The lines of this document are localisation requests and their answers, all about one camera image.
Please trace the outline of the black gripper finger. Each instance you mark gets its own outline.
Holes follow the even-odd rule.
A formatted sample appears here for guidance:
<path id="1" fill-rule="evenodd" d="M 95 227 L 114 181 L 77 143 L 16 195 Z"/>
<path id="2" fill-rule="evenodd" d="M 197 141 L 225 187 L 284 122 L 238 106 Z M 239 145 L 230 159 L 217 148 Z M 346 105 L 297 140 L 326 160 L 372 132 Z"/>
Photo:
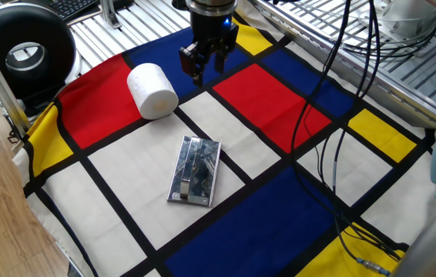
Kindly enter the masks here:
<path id="1" fill-rule="evenodd" d="M 192 78 L 195 86 L 202 87 L 206 58 L 200 53 L 199 43 L 194 42 L 187 47 L 181 47 L 179 59 L 183 72 Z"/>
<path id="2" fill-rule="evenodd" d="M 214 62 L 214 69 L 216 72 L 223 74 L 225 70 L 225 61 L 227 59 L 228 53 L 219 51 L 215 54 L 215 62 Z"/>

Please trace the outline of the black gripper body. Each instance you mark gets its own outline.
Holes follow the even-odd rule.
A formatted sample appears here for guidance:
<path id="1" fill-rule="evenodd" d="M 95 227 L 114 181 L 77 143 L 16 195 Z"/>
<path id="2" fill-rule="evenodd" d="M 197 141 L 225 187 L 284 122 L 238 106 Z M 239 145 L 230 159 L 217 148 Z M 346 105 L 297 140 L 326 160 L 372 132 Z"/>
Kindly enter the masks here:
<path id="1" fill-rule="evenodd" d="M 190 13 L 193 42 L 200 55 L 211 55 L 214 52 L 228 54 L 235 49 L 238 25 L 233 23 L 233 14 L 221 16 Z"/>

